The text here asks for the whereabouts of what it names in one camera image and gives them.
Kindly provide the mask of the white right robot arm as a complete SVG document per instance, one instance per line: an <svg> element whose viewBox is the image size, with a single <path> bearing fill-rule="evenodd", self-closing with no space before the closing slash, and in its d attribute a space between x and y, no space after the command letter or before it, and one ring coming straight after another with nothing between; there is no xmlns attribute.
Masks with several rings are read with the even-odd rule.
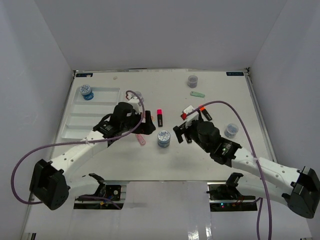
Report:
<svg viewBox="0 0 320 240"><path fill-rule="evenodd" d="M256 160L240 144L221 137L219 129L210 121L184 122L173 131L179 143L194 142L215 162L237 170L225 184L209 188L211 200L270 198L303 218L315 216L320 202L320 180L312 168L296 169L262 157Z"/></svg>

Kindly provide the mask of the clear jar of clips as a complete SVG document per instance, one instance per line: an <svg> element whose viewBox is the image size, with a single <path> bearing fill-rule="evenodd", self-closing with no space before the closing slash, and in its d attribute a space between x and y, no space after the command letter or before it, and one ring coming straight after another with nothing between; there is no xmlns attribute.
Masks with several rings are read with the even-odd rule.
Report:
<svg viewBox="0 0 320 240"><path fill-rule="evenodd" d="M140 91L135 91L135 95L138 96L141 99L141 101L144 100Z"/></svg>

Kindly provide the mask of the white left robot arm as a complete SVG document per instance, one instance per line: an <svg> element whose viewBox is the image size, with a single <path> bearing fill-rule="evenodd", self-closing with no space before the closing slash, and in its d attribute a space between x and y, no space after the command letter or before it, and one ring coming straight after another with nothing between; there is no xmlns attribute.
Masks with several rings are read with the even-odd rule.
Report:
<svg viewBox="0 0 320 240"><path fill-rule="evenodd" d="M151 112L134 98L119 102L112 113L105 115L81 141L49 160L39 160L33 169L29 190L50 210L61 207L70 192L75 191L71 177L97 153L110 147L125 134L150 135L155 131Z"/></svg>

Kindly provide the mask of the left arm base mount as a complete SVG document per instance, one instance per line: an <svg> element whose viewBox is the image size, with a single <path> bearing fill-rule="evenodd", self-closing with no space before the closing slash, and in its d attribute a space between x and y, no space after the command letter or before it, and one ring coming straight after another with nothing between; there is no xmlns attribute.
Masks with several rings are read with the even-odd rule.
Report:
<svg viewBox="0 0 320 240"><path fill-rule="evenodd" d="M97 183L94 193L83 193L75 198L77 203L75 209L95 209L95 210L121 210L124 206L126 196L123 195L124 185L117 182L106 182L103 177L95 174L88 174L92 183Z"/></svg>

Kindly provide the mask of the blue lidded jar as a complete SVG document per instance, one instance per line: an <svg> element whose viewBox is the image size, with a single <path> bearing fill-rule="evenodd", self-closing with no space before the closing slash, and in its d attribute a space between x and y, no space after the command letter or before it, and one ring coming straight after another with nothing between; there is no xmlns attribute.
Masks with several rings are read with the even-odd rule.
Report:
<svg viewBox="0 0 320 240"><path fill-rule="evenodd" d="M167 148L171 142L171 134L167 130L161 130L157 134L157 144L161 148Z"/></svg>
<svg viewBox="0 0 320 240"><path fill-rule="evenodd" d="M86 101L92 100L94 98L93 90L88 84L80 86L79 92L82 95L83 99Z"/></svg>

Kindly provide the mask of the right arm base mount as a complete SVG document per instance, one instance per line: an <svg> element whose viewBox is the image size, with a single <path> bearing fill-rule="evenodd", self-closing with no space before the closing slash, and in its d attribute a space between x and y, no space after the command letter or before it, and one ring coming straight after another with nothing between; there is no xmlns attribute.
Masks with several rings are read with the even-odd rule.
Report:
<svg viewBox="0 0 320 240"><path fill-rule="evenodd" d="M242 173L234 172L225 182L207 182L210 211L254 212L258 210L256 197L243 195L238 191Z"/></svg>

